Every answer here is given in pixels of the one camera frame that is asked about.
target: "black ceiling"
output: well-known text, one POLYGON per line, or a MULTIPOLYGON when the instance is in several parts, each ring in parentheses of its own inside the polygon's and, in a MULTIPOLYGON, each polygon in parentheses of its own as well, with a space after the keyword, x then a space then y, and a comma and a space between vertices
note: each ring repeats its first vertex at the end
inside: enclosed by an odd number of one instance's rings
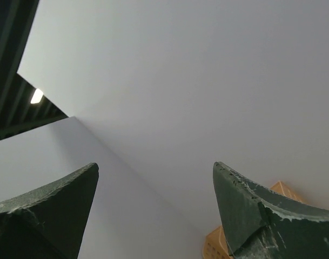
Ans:
POLYGON ((39 0, 0 0, 0 140, 67 116, 17 74, 39 0))

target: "ceiling light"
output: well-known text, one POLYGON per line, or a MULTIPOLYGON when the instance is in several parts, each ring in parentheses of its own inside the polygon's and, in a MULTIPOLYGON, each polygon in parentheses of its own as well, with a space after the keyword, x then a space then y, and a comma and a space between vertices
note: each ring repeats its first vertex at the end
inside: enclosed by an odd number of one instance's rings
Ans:
POLYGON ((36 89, 35 93, 32 96, 31 103, 38 104, 43 97, 43 92, 40 89, 36 89))

